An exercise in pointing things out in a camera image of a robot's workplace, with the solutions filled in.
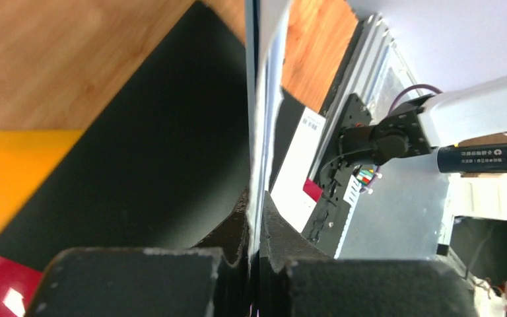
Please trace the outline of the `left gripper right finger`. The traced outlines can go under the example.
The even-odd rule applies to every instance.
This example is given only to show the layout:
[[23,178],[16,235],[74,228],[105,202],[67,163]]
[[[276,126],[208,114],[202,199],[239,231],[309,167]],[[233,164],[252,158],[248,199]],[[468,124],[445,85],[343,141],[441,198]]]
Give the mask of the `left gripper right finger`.
[[265,195],[260,316],[475,316],[467,287],[442,262],[336,260],[308,242]]

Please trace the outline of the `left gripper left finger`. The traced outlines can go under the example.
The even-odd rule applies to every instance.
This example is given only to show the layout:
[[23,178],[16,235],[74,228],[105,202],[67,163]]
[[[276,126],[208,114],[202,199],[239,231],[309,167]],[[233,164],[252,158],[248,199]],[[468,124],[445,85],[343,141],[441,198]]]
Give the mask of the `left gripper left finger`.
[[188,249],[71,248],[46,268],[27,316],[249,316],[248,193]]

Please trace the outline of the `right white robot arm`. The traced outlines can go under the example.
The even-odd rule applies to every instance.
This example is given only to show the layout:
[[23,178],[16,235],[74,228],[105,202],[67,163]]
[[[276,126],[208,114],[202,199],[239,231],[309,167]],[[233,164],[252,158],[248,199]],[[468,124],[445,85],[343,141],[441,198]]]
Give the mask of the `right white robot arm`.
[[376,125],[345,128],[340,160],[381,166],[434,148],[507,132],[507,76],[463,90],[412,99]]

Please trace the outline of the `papers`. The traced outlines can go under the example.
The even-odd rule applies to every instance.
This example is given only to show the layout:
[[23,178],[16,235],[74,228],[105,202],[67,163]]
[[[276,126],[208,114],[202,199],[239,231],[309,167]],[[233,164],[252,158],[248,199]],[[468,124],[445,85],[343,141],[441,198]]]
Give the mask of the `papers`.
[[250,136],[248,251],[261,242],[261,219],[274,158],[275,126],[283,100],[281,79],[291,1],[246,1],[246,71]]

